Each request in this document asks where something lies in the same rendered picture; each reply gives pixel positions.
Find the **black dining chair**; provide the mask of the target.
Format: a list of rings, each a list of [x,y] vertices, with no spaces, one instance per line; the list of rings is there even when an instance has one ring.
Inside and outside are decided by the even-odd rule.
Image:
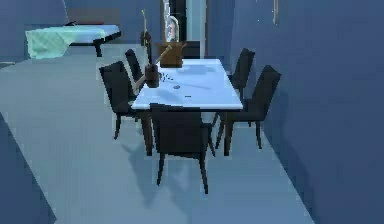
[[[261,143],[261,122],[265,120],[273,99],[273,95],[281,78],[281,73],[271,65],[266,65],[256,83],[252,97],[244,100],[244,109],[232,112],[217,112],[213,123],[220,118],[219,131],[216,137],[215,148],[218,148],[222,135],[224,137],[224,155],[229,155],[233,125],[235,122],[247,122],[256,124],[256,138],[258,147]]]
[[[207,149],[216,156],[212,140],[213,125],[202,121],[197,108],[152,103],[150,116],[155,148],[160,154],[157,185],[162,180],[165,156],[172,155],[199,161],[204,192],[208,193],[205,158]]]
[[[132,77],[137,85],[140,85],[142,83],[141,78],[143,76],[143,73],[141,71],[140,64],[138,62],[138,59],[136,57],[135,52],[132,49],[128,49],[125,53],[127,62],[130,66]]]
[[[229,76],[232,86],[239,91],[240,99],[243,99],[243,90],[246,87],[255,53],[243,48],[237,60],[235,71]]]
[[[112,111],[116,114],[114,139],[119,136],[121,117],[136,118],[136,111],[131,108],[135,95],[132,83],[122,61],[117,61],[99,68],[100,75],[108,95]]]

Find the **white dining table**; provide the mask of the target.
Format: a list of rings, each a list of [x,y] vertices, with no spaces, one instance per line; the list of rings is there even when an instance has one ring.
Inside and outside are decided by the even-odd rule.
[[[144,85],[132,108],[142,113],[146,153],[152,155],[150,104],[198,108],[201,112],[240,111],[243,105],[219,59],[184,59],[181,68],[159,68],[157,88]]]

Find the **dark pot plant with stems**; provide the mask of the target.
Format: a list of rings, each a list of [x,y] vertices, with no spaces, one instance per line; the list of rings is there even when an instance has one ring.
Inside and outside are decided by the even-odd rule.
[[[145,67],[145,74],[140,77],[136,82],[133,90],[139,90],[144,83],[147,83],[149,88],[157,88],[159,86],[159,72],[157,64],[172,50],[172,47],[168,45],[165,50],[160,54],[157,60],[154,63],[149,63]]]

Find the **tall thin stem plant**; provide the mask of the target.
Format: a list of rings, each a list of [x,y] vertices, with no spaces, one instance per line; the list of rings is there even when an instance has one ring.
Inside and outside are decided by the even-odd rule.
[[[146,11],[144,9],[141,10],[142,16],[143,16],[143,25],[144,29],[141,32],[140,40],[142,46],[148,46],[151,42],[151,35],[148,32],[147,29],[147,20],[146,20]]]

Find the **brown cardboard box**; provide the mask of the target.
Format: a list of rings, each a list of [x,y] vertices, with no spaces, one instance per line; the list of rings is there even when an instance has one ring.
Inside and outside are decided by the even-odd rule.
[[[161,42],[156,43],[159,58],[156,63],[161,68],[181,68],[183,65],[183,48],[186,42]]]

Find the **white patterned tall object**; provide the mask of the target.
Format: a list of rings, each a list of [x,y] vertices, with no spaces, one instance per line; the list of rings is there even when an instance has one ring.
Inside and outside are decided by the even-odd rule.
[[[170,0],[163,1],[164,38],[166,42],[179,42],[178,19],[172,15]]]

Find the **pale green blanket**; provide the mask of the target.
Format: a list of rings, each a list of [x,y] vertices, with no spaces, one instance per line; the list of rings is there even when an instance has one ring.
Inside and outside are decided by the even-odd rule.
[[[46,59],[63,56],[81,36],[100,39],[106,37],[106,32],[90,26],[63,26],[29,30],[25,35],[29,56],[33,59]]]

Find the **bed with black frame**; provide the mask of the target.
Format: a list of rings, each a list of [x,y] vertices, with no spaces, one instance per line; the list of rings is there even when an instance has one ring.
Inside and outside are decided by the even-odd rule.
[[[63,56],[70,46],[94,46],[101,57],[100,45],[121,36],[117,25],[65,25],[25,32],[28,54],[33,59]]]

